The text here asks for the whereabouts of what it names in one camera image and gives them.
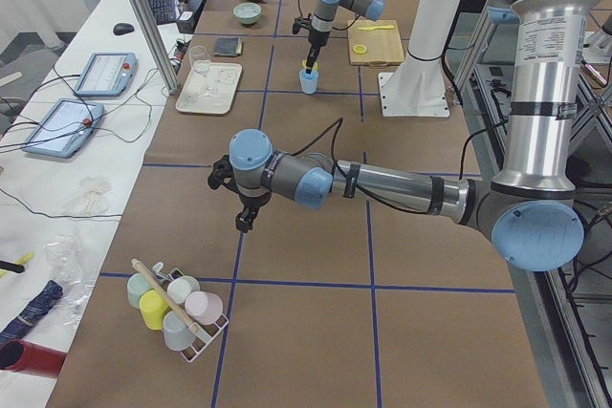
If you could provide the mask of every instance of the bowl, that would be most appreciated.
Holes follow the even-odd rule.
[[[233,15],[240,23],[248,26],[259,21],[261,17],[261,7],[253,2],[244,2],[233,8]]]

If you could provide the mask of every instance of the white table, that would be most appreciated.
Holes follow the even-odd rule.
[[[114,36],[113,26],[119,22],[131,23],[135,31]],[[179,34],[174,24],[159,27],[166,49],[171,52],[177,38],[188,40]],[[82,192],[80,181],[84,178],[103,177],[112,189],[104,194],[109,208],[105,214],[121,214],[138,177],[143,154],[148,147],[157,123],[162,115],[167,91],[159,75],[150,80],[140,91],[140,98],[151,107],[132,98],[124,103],[144,82],[147,71],[157,66],[148,50],[142,29],[128,0],[101,0],[78,32],[70,46],[57,61],[55,68],[61,75],[80,74],[89,56],[95,52],[132,52],[138,66],[130,86],[117,99],[101,100],[106,111],[116,111],[104,117],[100,128],[111,130],[125,139],[97,131],[88,143],[69,160],[55,161],[36,158],[21,150],[0,154],[0,188],[18,197],[32,209],[60,215],[63,206]],[[51,71],[47,80],[56,77]],[[61,97],[72,97],[67,86],[59,81],[52,83],[34,95],[22,115],[41,120]],[[0,146],[21,142],[31,128],[15,128],[0,141]],[[7,273],[0,278],[0,330],[3,329],[27,303],[34,298],[50,278],[50,266],[44,246],[58,235],[76,236],[81,242],[81,264],[85,278],[93,283],[113,240],[120,218],[96,220],[49,219],[37,216],[21,204],[0,195],[0,258],[14,261],[21,255],[34,251],[35,257],[27,264],[23,274]],[[51,348],[68,351],[76,333],[76,326],[65,325],[68,314],[56,307],[26,337],[27,340]],[[55,385],[54,379],[0,372],[0,406],[45,406]]]

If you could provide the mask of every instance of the dark red cylinder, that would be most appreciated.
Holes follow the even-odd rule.
[[[57,377],[66,353],[23,339],[14,339],[0,348],[0,370],[27,375]]]

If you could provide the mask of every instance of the brown tabletop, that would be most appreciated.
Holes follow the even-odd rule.
[[[468,135],[460,107],[383,118],[381,70],[349,65],[346,32],[332,34],[318,91],[304,95],[296,0],[268,0],[248,28],[231,17],[238,2],[208,0],[192,40],[243,37],[242,56],[214,58],[243,66],[232,108],[189,116],[168,100],[48,406],[546,406],[507,267],[480,234],[340,196],[320,211],[274,196],[253,231],[236,231],[242,205],[207,177],[241,129],[293,151],[344,117],[339,158],[450,179]],[[314,2],[300,0],[304,12]],[[403,40],[417,5],[387,0]],[[339,11],[337,23],[350,18]],[[466,171],[478,177],[471,149]],[[127,303],[134,257],[179,267],[224,300],[229,327],[194,363]]]

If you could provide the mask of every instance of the black computer mouse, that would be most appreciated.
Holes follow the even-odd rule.
[[[134,31],[134,26],[129,23],[117,23],[113,28],[114,35],[124,35]]]

